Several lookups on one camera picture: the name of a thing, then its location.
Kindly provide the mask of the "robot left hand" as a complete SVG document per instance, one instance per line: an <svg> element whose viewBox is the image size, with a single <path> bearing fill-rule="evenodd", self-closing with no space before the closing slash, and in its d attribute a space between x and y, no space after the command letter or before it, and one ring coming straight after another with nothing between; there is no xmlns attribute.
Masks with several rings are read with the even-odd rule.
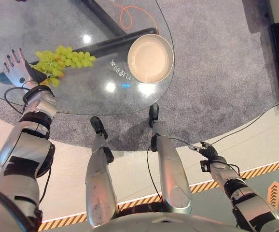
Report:
<svg viewBox="0 0 279 232"><path fill-rule="evenodd" d="M4 73L16 87L32 89L47 79L47 75L30 66L21 48L11 49L4 62Z"/></svg>

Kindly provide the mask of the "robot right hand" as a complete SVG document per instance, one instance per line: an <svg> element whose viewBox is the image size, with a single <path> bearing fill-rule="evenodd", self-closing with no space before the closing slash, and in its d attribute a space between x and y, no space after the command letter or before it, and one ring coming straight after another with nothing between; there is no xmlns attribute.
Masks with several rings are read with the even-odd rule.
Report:
<svg viewBox="0 0 279 232"><path fill-rule="evenodd" d="M188 145L188 147L191 150L198 152L199 154L201 154L202 156L208 159L218 156L217 150L211 144L207 142L200 142L200 143L201 143L201 147L194 146L194 145Z"/></svg>

